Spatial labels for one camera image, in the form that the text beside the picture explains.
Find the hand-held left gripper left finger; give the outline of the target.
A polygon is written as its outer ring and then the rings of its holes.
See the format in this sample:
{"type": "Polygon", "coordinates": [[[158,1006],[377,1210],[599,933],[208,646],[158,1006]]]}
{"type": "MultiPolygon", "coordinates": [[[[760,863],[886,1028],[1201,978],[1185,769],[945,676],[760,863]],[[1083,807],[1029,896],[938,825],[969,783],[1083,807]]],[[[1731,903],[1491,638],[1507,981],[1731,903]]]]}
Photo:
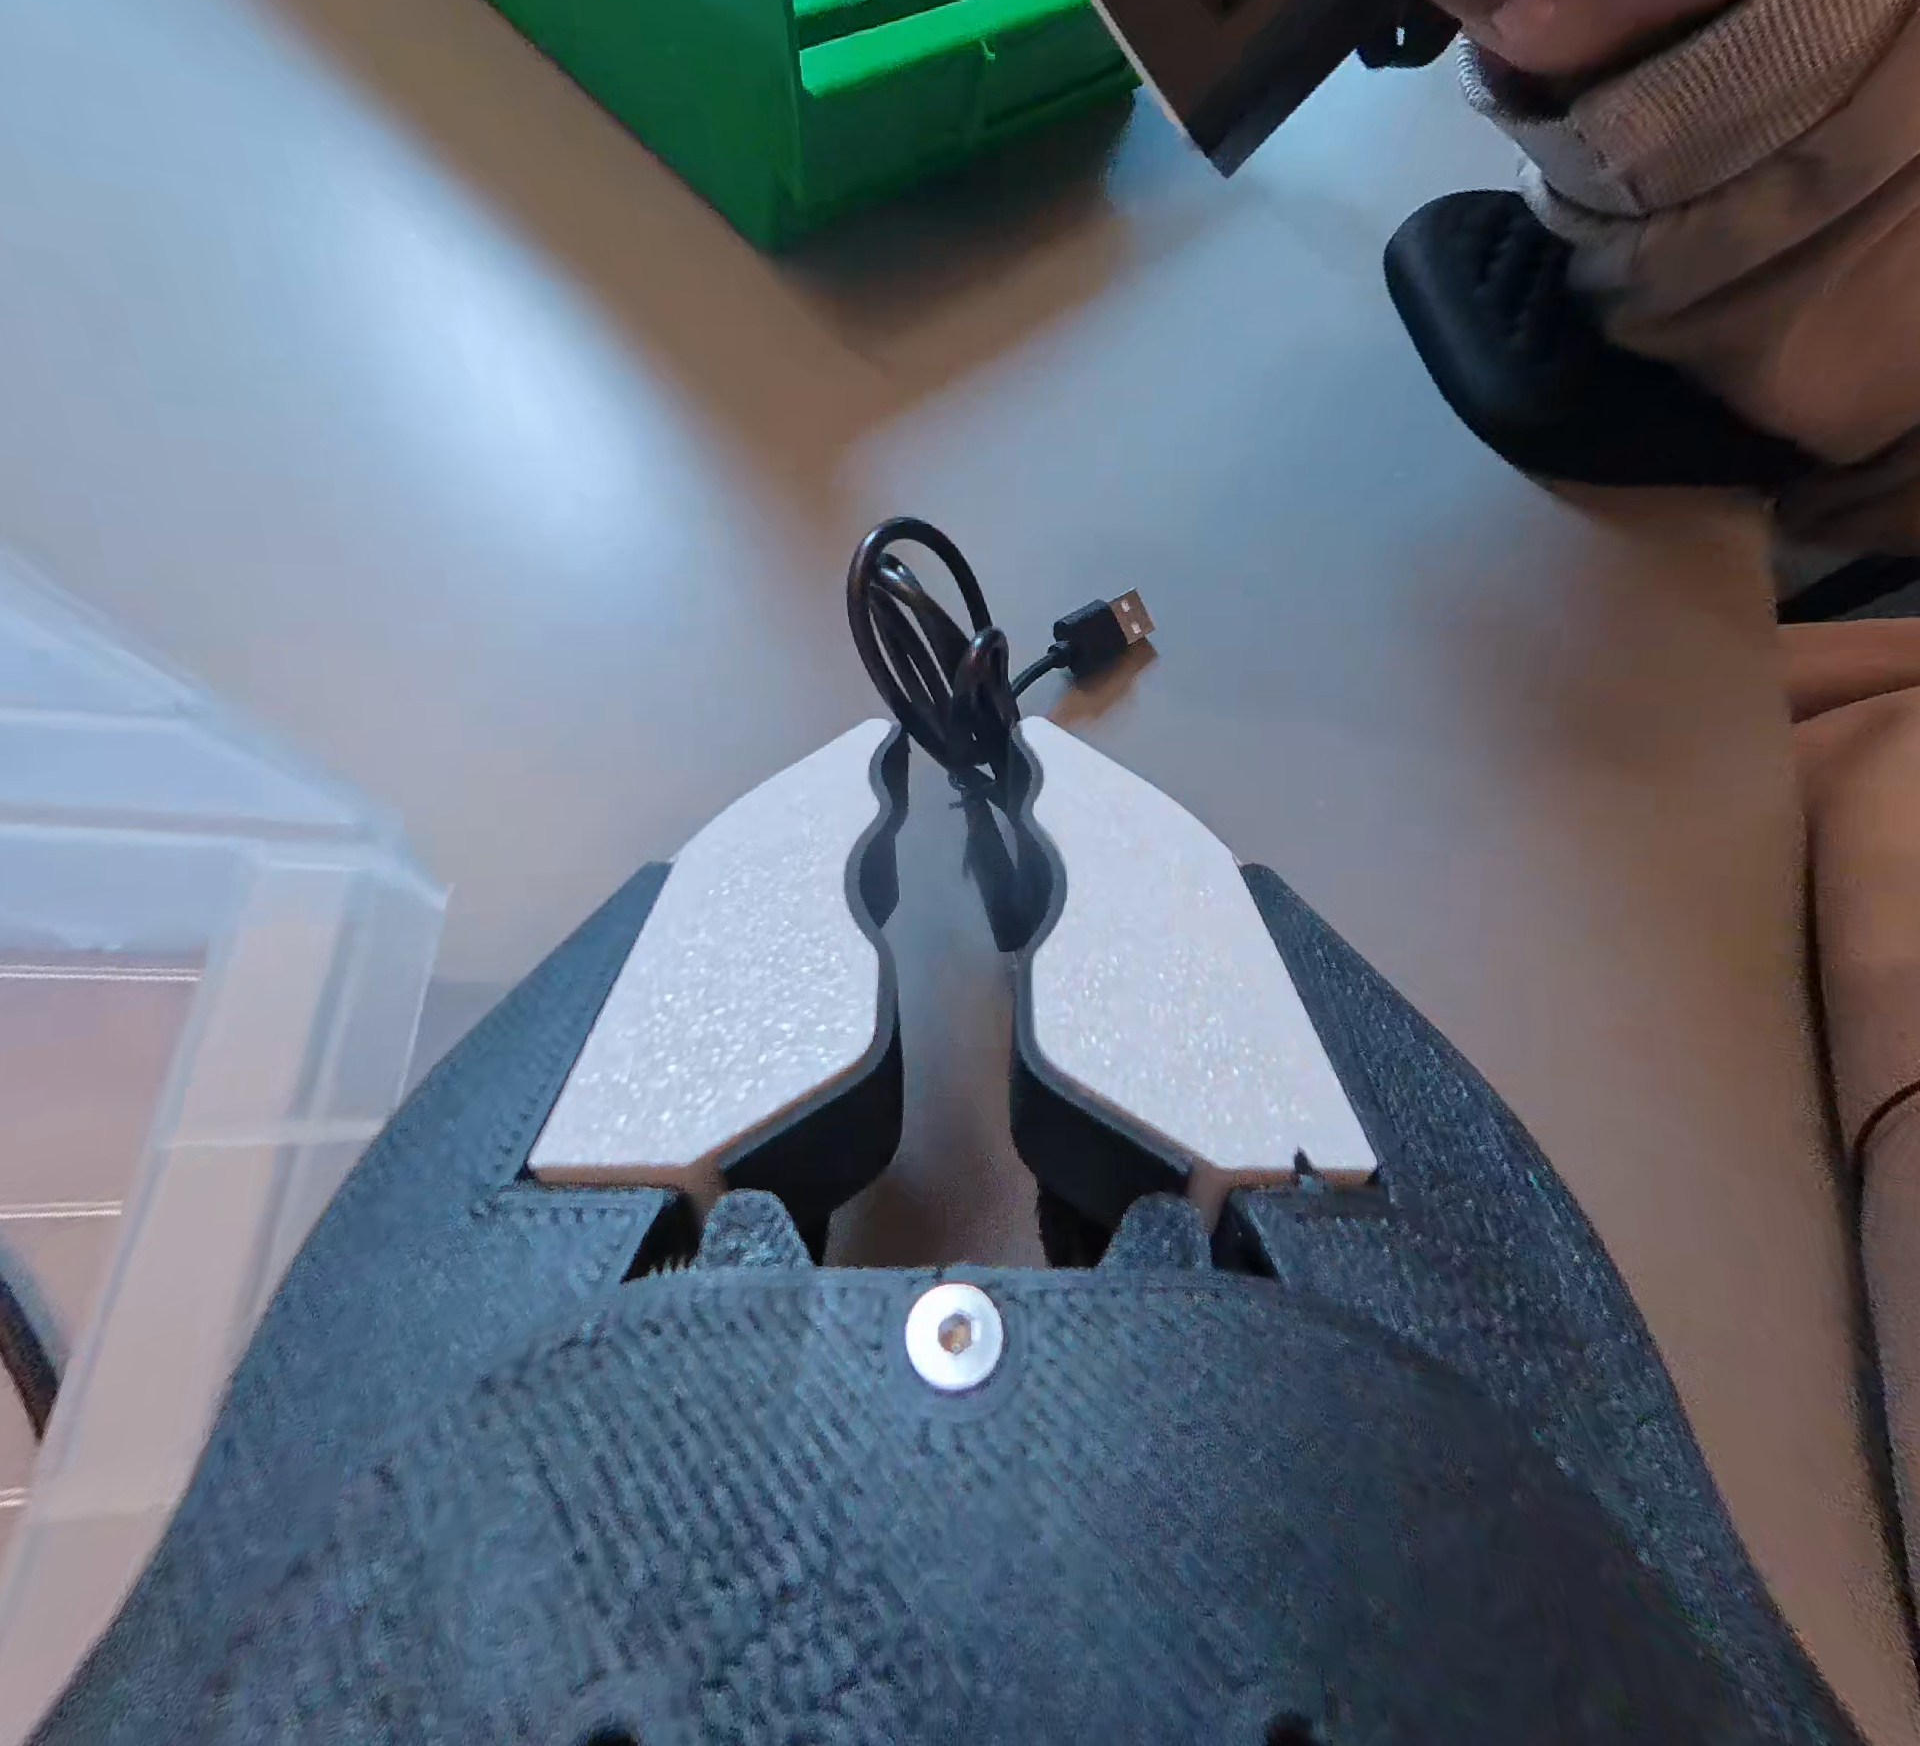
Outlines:
{"type": "Polygon", "coordinates": [[[845,1206],[886,1171],[907,772],[904,730],[868,719],[682,847],[533,1142],[533,1182],[845,1206]]]}

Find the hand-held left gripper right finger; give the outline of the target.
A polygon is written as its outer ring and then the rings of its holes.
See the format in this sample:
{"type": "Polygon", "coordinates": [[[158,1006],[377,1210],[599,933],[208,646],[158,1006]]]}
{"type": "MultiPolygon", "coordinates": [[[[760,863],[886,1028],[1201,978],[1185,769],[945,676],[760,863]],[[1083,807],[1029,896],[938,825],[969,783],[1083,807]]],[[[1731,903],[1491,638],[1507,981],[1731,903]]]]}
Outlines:
{"type": "Polygon", "coordinates": [[[1072,1208],[1369,1184],[1374,1147],[1231,847],[1046,719],[1016,753],[1047,892],[1016,957],[1009,1100],[1036,1182],[1072,1208]]]}

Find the clear plastic box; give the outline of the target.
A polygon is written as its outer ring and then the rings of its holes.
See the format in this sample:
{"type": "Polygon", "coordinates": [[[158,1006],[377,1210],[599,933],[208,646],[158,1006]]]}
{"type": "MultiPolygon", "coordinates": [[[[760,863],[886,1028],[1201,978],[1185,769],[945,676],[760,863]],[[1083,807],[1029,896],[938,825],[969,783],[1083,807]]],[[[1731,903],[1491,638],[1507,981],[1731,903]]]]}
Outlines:
{"type": "Polygon", "coordinates": [[[3,561],[3,1728],[109,1623],[411,1060],[396,824],[3,561]]]}

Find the person's beige clothed body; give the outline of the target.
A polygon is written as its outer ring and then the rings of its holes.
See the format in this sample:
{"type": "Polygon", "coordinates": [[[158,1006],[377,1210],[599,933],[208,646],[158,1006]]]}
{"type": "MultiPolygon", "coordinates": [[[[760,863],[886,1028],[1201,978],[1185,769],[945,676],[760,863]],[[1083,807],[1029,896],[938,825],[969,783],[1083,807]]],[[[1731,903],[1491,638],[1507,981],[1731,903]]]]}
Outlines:
{"type": "Polygon", "coordinates": [[[1803,817],[1810,980],[1857,1288],[1896,1615],[1917,1593],[1917,623],[1777,629],[1803,817]]]}

